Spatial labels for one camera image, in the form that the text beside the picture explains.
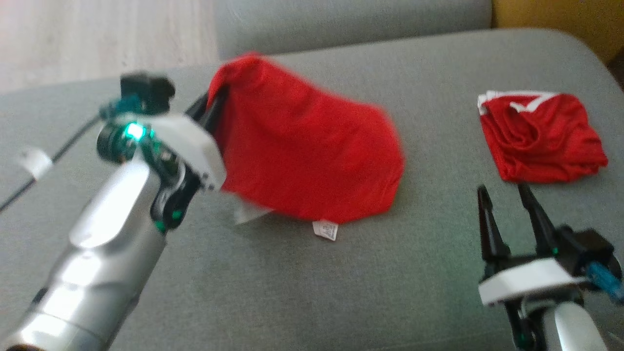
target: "white trim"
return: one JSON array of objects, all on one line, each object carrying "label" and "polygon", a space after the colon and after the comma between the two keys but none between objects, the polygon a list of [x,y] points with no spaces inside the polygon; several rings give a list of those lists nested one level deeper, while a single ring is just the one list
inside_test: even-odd
[{"label": "white trim", "polygon": [[534,112],[536,108],[538,108],[541,103],[550,99],[553,96],[559,95],[557,92],[547,92],[547,91],[531,91],[531,90],[516,90],[516,91],[493,91],[488,90],[485,94],[481,94],[477,98],[477,108],[479,109],[479,114],[484,115],[487,114],[487,108],[483,106],[487,101],[496,99],[502,96],[537,96],[535,100],[531,101],[526,107],[518,104],[516,102],[511,102],[509,104],[510,107],[513,107],[516,111],[522,112]]}]

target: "black cable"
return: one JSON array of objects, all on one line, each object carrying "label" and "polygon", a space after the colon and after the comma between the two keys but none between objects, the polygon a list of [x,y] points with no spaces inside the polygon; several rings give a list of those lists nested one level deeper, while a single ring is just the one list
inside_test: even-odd
[{"label": "black cable", "polygon": [[[69,138],[68,141],[65,142],[65,144],[63,144],[61,149],[56,154],[54,154],[54,157],[52,157],[52,163],[55,164],[58,160],[61,159],[61,157],[65,156],[67,151],[69,151],[69,149],[71,149],[71,147],[74,146],[74,144],[87,131],[89,131],[89,129],[93,128],[93,126],[96,125],[99,121],[100,121],[100,116],[95,116],[91,120],[86,122],[76,133],[74,133],[74,135],[71,138]],[[22,187],[19,188],[19,190],[17,190],[15,193],[13,193],[13,195],[10,198],[8,198],[7,201],[4,201],[2,203],[2,206],[0,206],[0,214],[4,212],[4,210],[6,210],[10,205],[12,205],[13,202],[18,200],[22,195],[24,195],[24,193],[26,193],[36,182],[37,182],[37,179],[31,178],[31,180],[29,180],[27,183],[22,185]]]}]

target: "red cloth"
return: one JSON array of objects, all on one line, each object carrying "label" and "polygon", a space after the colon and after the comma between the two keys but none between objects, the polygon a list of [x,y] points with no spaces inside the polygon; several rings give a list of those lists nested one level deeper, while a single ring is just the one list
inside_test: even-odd
[{"label": "red cloth", "polygon": [[219,69],[229,87],[215,140],[222,189],[275,212],[338,224],[387,211],[405,160],[383,111],[338,97],[256,55]]},{"label": "red cloth", "polygon": [[571,182],[608,160],[573,95],[494,92],[479,96],[485,139],[500,177],[509,182]]}]

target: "white clothing tag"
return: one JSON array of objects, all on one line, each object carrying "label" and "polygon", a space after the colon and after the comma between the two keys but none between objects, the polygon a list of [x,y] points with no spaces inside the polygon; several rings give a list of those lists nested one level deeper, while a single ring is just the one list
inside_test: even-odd
[{"label": "white clothing tag", "polygon": [[41,149],[27,147],[17,155],[17,163],[39,180],[50,168],[52,160]]},{"label": "white clothing tag", "polygon": [[328,222],[326,220],[317,220],[312,222],[312,228],[314,234],[327,238],[331,241],[336,241],[336,233],[338,233],[338,224]]},{"label": "white clothing tag", "polygon": [[272,209],[266,207],[251,204],[243,199],[240,200],[240,205],[234,213],[235,223],[242,224],[247,223],[250,220],[262,217],[263,215],[271,212]]}]

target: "metallic cylinder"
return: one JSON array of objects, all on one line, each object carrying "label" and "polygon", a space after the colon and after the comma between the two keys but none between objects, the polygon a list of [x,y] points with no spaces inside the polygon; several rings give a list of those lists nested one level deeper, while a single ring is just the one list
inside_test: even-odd
[{"label": "metallic cylinder", "polygon": [[158,175],[139,155],[84,209],[70,244],[0,350],[107,350],[165,247],[150,216]]}]

